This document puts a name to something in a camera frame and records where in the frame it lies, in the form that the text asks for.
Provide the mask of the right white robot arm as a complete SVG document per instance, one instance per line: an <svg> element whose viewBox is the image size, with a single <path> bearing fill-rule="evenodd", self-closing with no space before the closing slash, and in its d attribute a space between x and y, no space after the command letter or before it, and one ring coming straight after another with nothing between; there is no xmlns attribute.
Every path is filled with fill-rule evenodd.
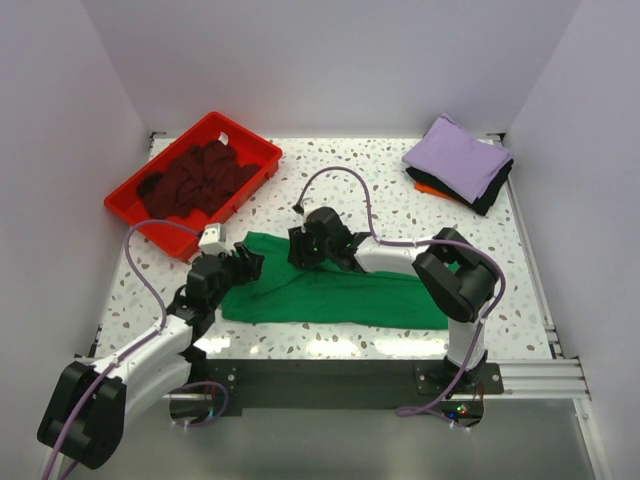
<svg viewBox="0 0 640 480"><path fill-rule="evenodd" d="M325 261L348 272L394 273L421 281L448 320L449 344L442 376L459 393L481 380L487 360L484 323L501 300L505 275L498 264L456 229L420 241L384 240L352 232L330 207L320 207L288 230L288 261L309 270Z"/></svg>

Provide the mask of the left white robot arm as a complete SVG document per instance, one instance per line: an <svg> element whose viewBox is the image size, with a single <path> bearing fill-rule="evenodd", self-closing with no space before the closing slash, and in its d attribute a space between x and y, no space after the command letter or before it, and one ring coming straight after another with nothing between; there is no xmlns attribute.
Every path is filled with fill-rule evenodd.
<svg viewBox="0 0 640 480"><path fill-rule="evenodd" d="M202 254L186 282L142 335L91 363L73 361L61 373L37 430L51 455L100 468L127 426L164 395L200 390L207 368L195 346L235 287L260 278L264 258L237 243L228 253Z"/></svg>

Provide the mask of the green t shirt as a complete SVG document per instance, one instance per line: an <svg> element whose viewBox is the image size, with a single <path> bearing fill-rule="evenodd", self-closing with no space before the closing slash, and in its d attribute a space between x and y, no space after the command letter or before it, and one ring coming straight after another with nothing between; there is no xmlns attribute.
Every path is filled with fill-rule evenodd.
<svg viewBox="0 0 640 480"><path fill-rule="evenodd" d="M264 257L262 273L224 297L220 309L226 320L418 330L448 327L446 315L414 276L346 272L331 262L299 270L287 260L289 241L284 238L250 232L244 244Z"/></svg>

